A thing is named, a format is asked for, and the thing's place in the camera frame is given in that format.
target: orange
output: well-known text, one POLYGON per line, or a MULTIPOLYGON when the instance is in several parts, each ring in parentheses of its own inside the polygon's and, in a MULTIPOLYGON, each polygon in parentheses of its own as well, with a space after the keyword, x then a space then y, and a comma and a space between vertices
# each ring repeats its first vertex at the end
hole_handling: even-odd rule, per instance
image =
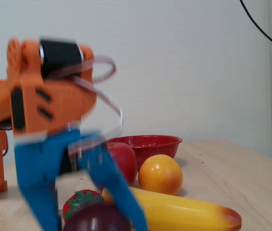
POLYGON ((176 195, 183 183, 183 173, 171 157, 154 155, 141 166, 138 181, 143 190, 176 195))

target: ribbon cable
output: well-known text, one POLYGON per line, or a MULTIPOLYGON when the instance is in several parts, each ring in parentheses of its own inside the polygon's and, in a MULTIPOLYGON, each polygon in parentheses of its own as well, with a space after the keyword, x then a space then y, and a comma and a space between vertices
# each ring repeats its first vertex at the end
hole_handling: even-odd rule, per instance
POLYGON ((94 77, 93 83, 100 83, 108 78, 112 77, 113 74, 116 72, 117 67, 114 61, 108 57, 104 56, 96 56, 92 60, 84 61, 80 64, 68 66, 58 71, 54 71, 51 73, 47 79, 60 79, 68 77, 72 82, 74 82, 77 86, 84 90, 89 90, 95 92, 97 96, 99 96, 105 103, 107 103, 119 116, 120 116, 120 123, 112 129, 104 130, 97 135, 79 140, 75 143, 72 143, 68 146, 68 155, 73 156, 78 153, 82 153, 84 151, 93 149, 94 147, 106 142, 107 140, 117 137, 121 134, 123 129, 123 113, 121 107, 106 93, 102 90, 95 87, 92 83, 80 78, 77 76, 77 73, 81 73, 86 70, 90 70, 93 68, 93 65, 96 63, 100 64, 110 64, 112 68, 110 71, 105 73, 102 76, 94 77))

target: purple plum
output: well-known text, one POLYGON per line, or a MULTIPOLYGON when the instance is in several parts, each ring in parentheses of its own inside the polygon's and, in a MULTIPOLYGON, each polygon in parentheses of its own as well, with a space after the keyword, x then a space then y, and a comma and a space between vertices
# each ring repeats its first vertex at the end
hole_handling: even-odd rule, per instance
POLYGON ((130 231, 128 220, 115 205, 92 204, 75 212, 63 231, 130 231))

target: strawberry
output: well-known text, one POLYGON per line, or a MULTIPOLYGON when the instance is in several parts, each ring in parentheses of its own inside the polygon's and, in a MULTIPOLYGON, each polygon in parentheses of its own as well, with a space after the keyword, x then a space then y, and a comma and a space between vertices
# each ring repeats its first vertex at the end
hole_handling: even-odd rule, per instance
POLYGON ((63 206, 63 219, 66 222, 80 208, 87 204, 104 202, 104 198, 96 191, 84 189, 76 192, 63 206))

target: wooden table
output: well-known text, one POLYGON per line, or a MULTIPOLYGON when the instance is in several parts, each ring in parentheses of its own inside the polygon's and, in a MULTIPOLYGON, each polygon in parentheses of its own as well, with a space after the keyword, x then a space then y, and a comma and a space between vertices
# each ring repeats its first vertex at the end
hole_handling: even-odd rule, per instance
MULTIPOLYGON (((225 141, 183 142, 175 159, 184 175, 179 196, 233 208, 242 216, 243 231, 272 231, 272 159, 225 141)), ((5 166, 5 178, 0 231, 40 230, 17 189, 14 164, 5 166)), ((74 191, 94 189, 85 173, 61 177, 57 187, 59 208, 74 191)))

